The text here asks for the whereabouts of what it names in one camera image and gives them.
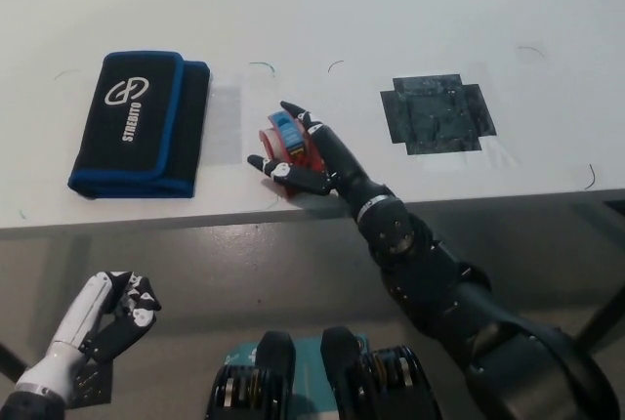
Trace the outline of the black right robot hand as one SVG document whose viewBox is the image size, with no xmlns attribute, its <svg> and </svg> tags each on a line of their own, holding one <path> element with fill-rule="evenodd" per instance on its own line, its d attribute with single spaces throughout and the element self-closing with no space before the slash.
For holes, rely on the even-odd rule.
<svg viewBox="0 0 625 420">
<path fill-rule="evenodd" d="M 279 161 L 251 154 L 247 162 L 275 183 L 314 195 L 324 196 L 335 190 L 346 201 L 356 221 L 375 207 L 392 203 L 396 196 L 385 185 L 373 182 L 350 149 L 324 122 L 297 105 L 281 102 L 308 135 L 324 164 L 322 171 L 314 171 L 294 162 Z"/>
</svg>

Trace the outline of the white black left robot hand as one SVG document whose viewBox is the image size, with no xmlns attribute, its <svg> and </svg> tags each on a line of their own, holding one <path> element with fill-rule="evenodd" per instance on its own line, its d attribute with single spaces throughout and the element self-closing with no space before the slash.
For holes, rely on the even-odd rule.
<svg viewBox="0 0 625 420">
<path fill-rule="evenodd" d="M 132 272 L 92 275 L 70 304 L 44 357 L 16 383 L 17 392 L 69 403 L 89 361 L 107 364 L 137 343 L 161 310 L 149 279 Z"/>
</svg>

